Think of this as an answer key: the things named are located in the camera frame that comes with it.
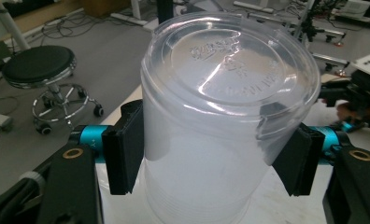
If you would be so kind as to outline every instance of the floor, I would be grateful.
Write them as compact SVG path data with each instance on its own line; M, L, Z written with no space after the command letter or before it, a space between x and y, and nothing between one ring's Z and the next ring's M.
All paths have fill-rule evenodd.
M225 9L245 14L246 10L222 3ZM93 115L93 108L84 110L74 119L75 124L99 124L139 84L140 62L148 47L151 33L140 26L123 23L112 18L92 20L88 25L77 26L82 14L68 25L63 34L47 27L45 37L30 37L33 46L61 45L72 49L78 59L75 74L64 82L74 82L85 87L92 98L105 109L102 118ZM316 21L324 28L347 32L343 47L325 42L325 35L318 34L309 50L348 61L370 54L370 26L334 21L334 28L327 21ZM318 62L325 73L325 63ZM65 124L52 125L49 135L35 131L31 105L42 90L19 90L0 81L0 113L14 118L10 132L0 130L0 194L18 181L21 174L34 169L43 160L63 146L70 133Z

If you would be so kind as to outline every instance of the frosted plastic cup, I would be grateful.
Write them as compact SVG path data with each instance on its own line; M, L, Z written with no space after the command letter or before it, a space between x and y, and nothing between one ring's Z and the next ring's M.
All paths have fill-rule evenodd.
M226 13L162 23L142 61L144 184L167 224L237 223L320 90L285 31Z

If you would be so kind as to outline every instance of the black cable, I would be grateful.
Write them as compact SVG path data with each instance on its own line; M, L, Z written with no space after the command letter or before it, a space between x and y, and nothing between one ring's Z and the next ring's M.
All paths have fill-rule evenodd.
M24 202L35 190L37 190L38 186L34 180L27 180L27 183L24 187L16 194L7 205L2 208L0 211L0 224L10 224L12 222L12 218L14 218L17 210L20 208L21 203Z
M8 115L8 114L10 114L11 112L15 111L15 110L19 107L19 105L20 105L20 101L19 101L16 97L14 97L14 96L5 96L5 97L0 97L0 101L6 100L6 99L12 99L12 100L14 100L14 101L16 102L16 104L15 104L15 105L14 105L14 107L13 107L11 110L9 110L8 112L0 113L0 114L3 114L3 115Z
M16 49L14 47L14 40L13 40L13 36L12 35L10 36L10 42L12 44L12 55L15 55L16 54Z
M347 27L340 27L340 26L336 26L331 20L330 20L330 16L328 16L325 20L327 20L334 28L336 29L342 29L342 30L348 30L348 31L355 31L355 32L358 32L358 31L361 31L363 28L366 28L367 25L370 23L370 21L367 22L367 24L365 26L361 26L359 29L350 29L350 28L347 28Z
M86 14L81 14L81 13L71 15L67 18L60 18L59 20L60 21L54 25L49 25L51 21L46 22L44 27L41 30L41 33L43 34L43 36L52 38L52 39L60 39L60 38L65 38L65 37L76 37L76 36L86 34L94 27L94 25L103 23L106 21L110 21L116 25L126 24L126 22L115 23L113 22L112 19L104 19L104 20L93 19L87 16ZM88 26L88 27L86 28L86 30L76 34L74 29L80 28L83 26Z
M115 25L123 25L123 22L121 20L118 20L118 19L115 19L115 18L107 19L107 21L109 21L109 22L111 22L112 24L115 24Z
M50 156L47 160L39 164L34 171L42 175L45 179L48 178L48 173L51 165L53 156ZM14 186L5 191L0 195L0 208L3 208L27 183L26 178L19 180Z
M299 11L295 11L292 8L287 9L287 12L290 13L290 14L292 14L292 15L294 15L294 16L296 16L296 17L298 17L298 18L301 17L301 15L299 15Z

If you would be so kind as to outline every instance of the chair leg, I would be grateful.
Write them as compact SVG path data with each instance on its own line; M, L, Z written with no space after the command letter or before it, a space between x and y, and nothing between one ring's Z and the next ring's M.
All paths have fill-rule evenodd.
M74 125L71 118L85 108L87 103L94 103L94 115L102 117L103 107L93 98L90 98L85 89L77 84L51 84L48 90L44 91L35 99L33 105L33 115L36 119L36 129L42 130L46 124L59 120L64 120L71 129Z

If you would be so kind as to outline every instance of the metal stand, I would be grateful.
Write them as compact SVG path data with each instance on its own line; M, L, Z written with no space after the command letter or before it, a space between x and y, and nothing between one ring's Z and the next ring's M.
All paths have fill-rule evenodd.
M316 27L312 25L312 20L314 15L310 14L314 10L314 8L318 5L320 0L314 1L314 0L309 0L306 5L306 9L301 16L301 20L299 20L297 23L293 21L284 21L280 19L274 19L266 16L261 16L261 15L256 15L249 13L248 18L254 18L256 21L263 22L263 21L271 21L275 23L282 24L287 30L294 28L293 31L293 36L296 39L299 39L304 45L306 44L307 39L312 39L313 36L316 33L325 33L327 34L326 42L331 42L331 40L334 37L340 37L340 41L346 36L346 33L339 32L339 31L333 31L333 30L326 30L322 29L320 27ZM342 69L339 69L337 74L341 77L345 77L346 73L344 71L345 68L348 67L349 61L343 60L343 59L338 59L334 58L331 56L327 55L322 55L318 53L312 53L313 57L315 59L323 60L326 62L326 71L331 71L333 67L335 66L343 66Z
M138 0L131 0L131 4L132 4L133 16L126 16L126 15L123 15L121 13L111 13L110 16L113 17L113 18L122 20L122 21L128 21L128 22L134 23L136 25L143 26L144 29L149 30L149 31L156 28L156 26L158 25L156 20L154 20L154 21L144 21L142 19L142 15L141 15L142 12L141 12L141 8L140 8Z
M15 21L11 18L7 9L2 3L0 3L0 22L2 22L5 28L11 33L16 43L19 45L20 49L29 49L30 45L25 41L19 27L16 25ZM13 118L0 115L0 127L3 130L10 130Z

